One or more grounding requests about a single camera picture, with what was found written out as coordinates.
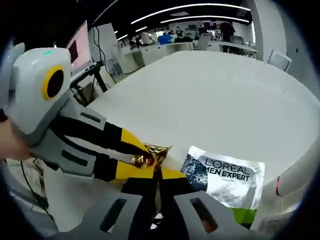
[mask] computer monitor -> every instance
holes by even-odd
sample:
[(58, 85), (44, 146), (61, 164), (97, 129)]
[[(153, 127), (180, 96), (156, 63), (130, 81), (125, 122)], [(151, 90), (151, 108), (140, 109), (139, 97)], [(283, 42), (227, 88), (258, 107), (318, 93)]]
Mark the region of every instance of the computer monitor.
[(75, 75), (93, 63), (88, 35), (88, 24), (85, 21), (66, 45), (71, 55), (71, 75)]

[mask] black ceiling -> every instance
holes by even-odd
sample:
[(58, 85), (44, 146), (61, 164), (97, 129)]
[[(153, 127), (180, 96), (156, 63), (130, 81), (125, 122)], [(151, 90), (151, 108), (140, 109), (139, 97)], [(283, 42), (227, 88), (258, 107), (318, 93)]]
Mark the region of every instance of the black ceiling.
[[(199, 3), (241, 6), (243, 0), (159, 0), (149, 1), (147, 4), (145, 0), (56, 0), (51, 5), (46, 1), (42, 1), (43, 4), (39, 4), (39, 1), (35, 4), (32, 2), (33, 0), (20, 2), (19, 14), (23, 17), (16, 21), (16, 42), (25, 42), (27, 49), (50, 47), (54, 42), (58, 47), (64, 47), (85, 20), (89, 27), (112, 23), (113, 29), (118, 31), (118, 38), (125, 34), (134, 35), (135, 30), (145, 26), (149, 29), (165, 26), (166, 23), (160, 22), (178, 18), (170, 14), (183, 11), (189, 13), (189, 16), (218, 15), (252, 20), (249, 11), (237, 8), (194, 6), (160, 13), (131, 25), (136, 19), (167, 8)], [(94, 22), (108, 6), (109, 9)]]

